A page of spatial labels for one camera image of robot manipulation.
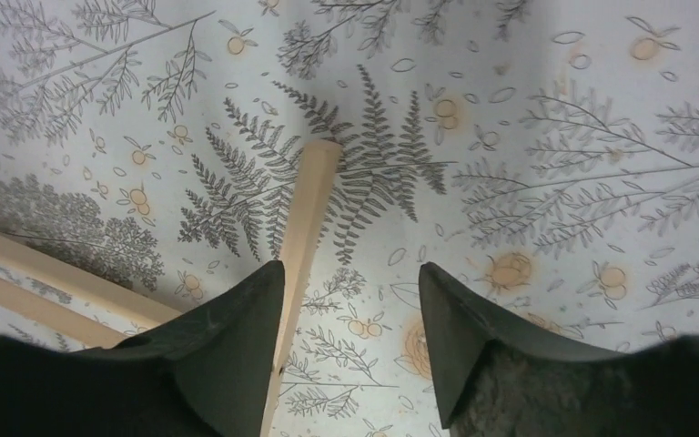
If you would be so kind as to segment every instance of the wooden beam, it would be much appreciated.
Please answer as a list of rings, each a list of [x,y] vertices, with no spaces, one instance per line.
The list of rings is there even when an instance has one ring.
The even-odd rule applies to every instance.
[[[150,330],[181,313],[0,235],[0,266],[109,310]]]
[[[76,339],[88,347],[116,346],[127,336],[0,278],[0,306]]]
[[[261,437],[269,436],[272,428],[283,368],[299,322],[301,302],[304,300],[309,271],[312,269],[312,261],[318,248],[320,228],[325,219],[340,155],[340,145],[326,140],[315,140],[304,147],[301,157],[279,256],[285,266],[285,299],[272,373],[269,377]]]

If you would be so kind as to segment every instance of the wallpaper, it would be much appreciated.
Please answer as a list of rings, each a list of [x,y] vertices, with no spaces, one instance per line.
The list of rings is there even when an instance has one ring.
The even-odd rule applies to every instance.
[[[272,435],[448,435],[427,261],[604,348],[699,332],[699,3],[0,0],[0,232],[31,248],[188,310],[277,257],[312,138],[344,154]]]

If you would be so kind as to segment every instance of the leaf illustration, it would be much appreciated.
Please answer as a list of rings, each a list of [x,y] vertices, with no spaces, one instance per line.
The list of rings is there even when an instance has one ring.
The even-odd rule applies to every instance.
[[[420,309],[419,284],[409,282],[390,284],[390,289],[403,303],[417,310]]]
[[[673,251],[674,251],[674,248],[660,248],[658,250],[654,250],[653,253],[650,254],[650,258],[659,259],[659,258],[667,257]]]
[[[627,16],[627,17],[625,17],[625,19],[627,19],[628,21],[630,21],[631,23],[633,23],[634,25],[636,25],[637,27],[639,27],[640,29],[642,29],[645,32],[649,32],[651,34],[655,33],[655,30],[653,29],[653,27],[649,23],[644,21],[642,18],[639,18],[638,16]]]

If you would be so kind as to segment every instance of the tree illustration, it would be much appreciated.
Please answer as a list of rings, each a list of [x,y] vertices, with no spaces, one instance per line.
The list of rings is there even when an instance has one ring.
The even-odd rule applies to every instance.
[[[338,183],[331,192],[326,222],[335,224],[333,244],[343,264],[349,264],[358,239],[375,219],[398,207],[417,221],[414,189],[426,183],[445,194],[444,169],[450,162],[435,162],[422,141],[419,95],[411,93],[408,113],[397,135],[387,119],[380,93],[363,66],[358,66],[365,109],[359,127],[339,120],[339,107],[285,86],[274,85],[293,98],[304,111],[310,134],[343,145]],[[282,139],[284,126],[274,126],[243,113],[230,99],[224,105],[232,124],[252,151],[246,155],[207,129],[210,145],[226,170],[219,176],[209,164],[192,156],[195,173],[206,193],[188,189],[191,207],[181,212],[180,241],[206,240],[211,247],[223,243],[241,256],[239,241],[245,239],[251,253],[261,259],[262,239],[272,257],[277,257],[293,195],[300,156],[299,137]],[[322,236],[329,232],[323,227]]]
[[[0,181],[0,231],[128,289],[137,279],[154,291],[157,276],[164,275],[155,251],[157,240],[134,218],[103,220],[100,207],[88,195],[57,193],[34,174]]]
[[[149,109],[154,103],[159,120],[175,122],[185,100],[197,92],[197,78],[205,77],[198,59],[211,60],[196,50],[193,35],[197,22],[212,13],[167,25],[157,19],[154,8],[154,0],[86,0],[72,10],[77,23],[70,25],[49,15],[41,2],[0,0],[0,31],[13,38],[9,55],[25,77],[8,75],[0,67],[0,123],[10,140],[18,144],[43,137],[50,145],[62,145],[77,132],[88,107],[114,115],[141,86],[135,47],[189,27],[186,47],[167,60],[164,75],[147,78],[141,97]],[[159,30],[133,40],[132,21]],[[73,27],[84,36],[76,35]],[[115,46],[106,48],[111,43]],[[78,52],[93,55],[74,59]],[[61,58],[68,61],[57,66]],[[101,73],[86,72],[85,66],[96,61],[108,67]]]
[[[468,193],[462,212],[473,246],[530,244],[558,258],[603,238],[618,220],[663,236],[699,219],[699,163],[653,146],[629,118],[611,114],[611,99],[600,101],[593,89],[581,94],[572,82],[567,96],[554,86],[530,100],[537,107],[521,122],[545,129],[545,139],[527,149],[539,179],[486,159],[452,179]],[[665,167],[629,168],[625,160],[638,154],[653,154]]]

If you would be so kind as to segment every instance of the small leaf shape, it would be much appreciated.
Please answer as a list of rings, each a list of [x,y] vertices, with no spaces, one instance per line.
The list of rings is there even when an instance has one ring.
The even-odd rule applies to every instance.
[[[553,41],[556,44],[574,44],[581,39],[585,37],[585,34],[583,32],[578,32],[576,30],[573,30],[571,32],[562,32],[560,34],[554,35],[551,38],[551,41]]]
[[[405,73],[407,71],[413,70],[416,66],[417,65],[413,59],[411,59],[410,57],[404,57],[395,62],[395,64],[392,64],[390,69],[395,73]]]
[[[641,28],[645,32],[649,32],[651,34],[655,33],[653,27],[649,23],[644,21],[642,18],[639,18],[638,16],[627,16],[627,17],[625,17],[625,19],[632,22],[634,25],[638,26],[639,28]]]
[[[390,284],[390,289],[403,303],[417,310],[420,309],[420,293],[418,284],[407,282]]]
[[[650,254],[650,258],[652,259],[659,259],[666,257],[671,254],[671,252],[674,251],[674,248],[660,248],[658,250],[653,251],[653,253]]]

